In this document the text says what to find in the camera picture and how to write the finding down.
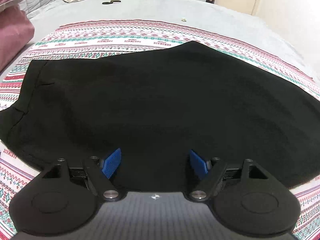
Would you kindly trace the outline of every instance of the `blue gripper pad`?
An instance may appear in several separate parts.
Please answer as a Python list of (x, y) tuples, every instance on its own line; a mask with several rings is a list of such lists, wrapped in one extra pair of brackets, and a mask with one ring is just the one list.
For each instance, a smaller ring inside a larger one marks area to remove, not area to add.
[(203, 179), (208, 173), (207, 163), (201, 159), (193, 150), (189, 152), (190, 164), (199, 179)]
[(106, 158), (102, 165), (103, 174), (110, 179), (112, 174), (116, 171), (121, 162), (121, 150), (116, 149), (108, 158)]

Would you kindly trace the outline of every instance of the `metal screw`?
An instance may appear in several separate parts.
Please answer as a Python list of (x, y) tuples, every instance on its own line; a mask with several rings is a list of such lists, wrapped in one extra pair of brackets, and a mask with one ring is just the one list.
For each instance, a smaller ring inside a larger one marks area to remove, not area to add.
[(207, 194), (202, 190), (196, 190), (191, 192), (191, 197), (195, 199), (203, 199), (207, 197)]
[(119, 196), (119, 193), (115, 190), (107, 190), (103, 193), (105, 198), (114, 199)]

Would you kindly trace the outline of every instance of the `black cloth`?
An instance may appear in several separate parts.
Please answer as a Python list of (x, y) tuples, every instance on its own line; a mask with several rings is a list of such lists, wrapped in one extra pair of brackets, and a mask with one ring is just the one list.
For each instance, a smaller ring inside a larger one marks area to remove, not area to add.
[(191, 41), (99, 59), (33, 60), (0, 138), (43, 169), (118, 147), (115, 186), (186, 187), (188, 151), (256, 160), (292, 187), (320, 172), (320, 102), (298, 86)]

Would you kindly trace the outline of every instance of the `small white object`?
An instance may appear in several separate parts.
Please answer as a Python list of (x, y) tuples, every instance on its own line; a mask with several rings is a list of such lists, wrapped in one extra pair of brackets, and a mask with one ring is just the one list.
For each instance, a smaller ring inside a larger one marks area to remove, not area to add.
[(158, 198), (161, 198), (161, 196), (159, 196), (158, 194), (154, 194), (153, 196), (151, 196), (151, 198), (153, 198), (154, 200), (157, 200)]

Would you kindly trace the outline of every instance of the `patterned blanket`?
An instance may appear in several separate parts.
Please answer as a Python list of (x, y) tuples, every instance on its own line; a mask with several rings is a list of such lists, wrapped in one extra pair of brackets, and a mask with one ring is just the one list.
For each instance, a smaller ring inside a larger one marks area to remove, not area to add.
[[(0, 110), (18, 99), (24, 75), (33, 59), (99, 58), (170, 48), (191, 40), (280, 76), (320, 100), (320, 89), (311, 77), (245, 42), (166, 22), (114, 20), (64, 25), (35, 44), (0, 83)], [(0, 153), (0, 239), (6, 240), (16, 233), (8, 212), (9, 202), (39, 172), (19, 160), (3, 143), (0, 143)], [(301, 240), (318, 240), (320, 176), (291, 191), (301, 204), (301, 216), (293, 233)]]

